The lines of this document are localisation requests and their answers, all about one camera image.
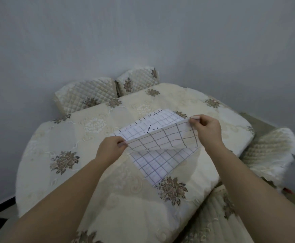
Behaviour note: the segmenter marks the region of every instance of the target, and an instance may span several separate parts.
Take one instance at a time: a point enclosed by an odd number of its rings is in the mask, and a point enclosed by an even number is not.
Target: cream bedding
[[[254,135],[244,118],[219,101],[167,83],[43,123],[29,141],[18,168],[19,216],[92,160],[105,137],[156,109],[170,109],[183,118],[194,114],[217,118],[224,144],[236,155]],[[88,235],[101,242],[172,242],[218,181],[203,147],[156,187],[125,151],[101,177],[78,236]]]

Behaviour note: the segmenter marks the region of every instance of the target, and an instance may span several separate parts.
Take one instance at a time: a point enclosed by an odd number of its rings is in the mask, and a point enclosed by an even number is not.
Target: gray wall
[[[295,0],[0,0],[0,201],[56,90],[138,65],[295,132]]]

